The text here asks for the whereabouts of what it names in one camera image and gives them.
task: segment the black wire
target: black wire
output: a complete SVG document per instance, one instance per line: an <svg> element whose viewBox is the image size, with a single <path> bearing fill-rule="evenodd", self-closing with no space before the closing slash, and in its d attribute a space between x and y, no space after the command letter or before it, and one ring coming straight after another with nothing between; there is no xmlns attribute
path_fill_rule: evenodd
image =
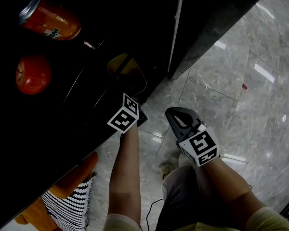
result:
<svg viewBox="0 0 289 231"><path fill-rule="evenodd" d="M149 216L149 214L150 214L150 211L151 211L151 209L152 209L152 205L153 204L155 204L155 203L157 203L158 201L161 201L161 200L164 200L163 198L161 198L161 199L159 199L159 200L157 200L157 201L155 201L155 202L153 202L152 204L151 204L151 207L150 207L150 210L149 210L149 212L148 212L148 215L146 215L146 224L147 224L147 226L148 226L148 231L150 231L150 229L149 229L149 223L148 223L148 216Z"/></svg>

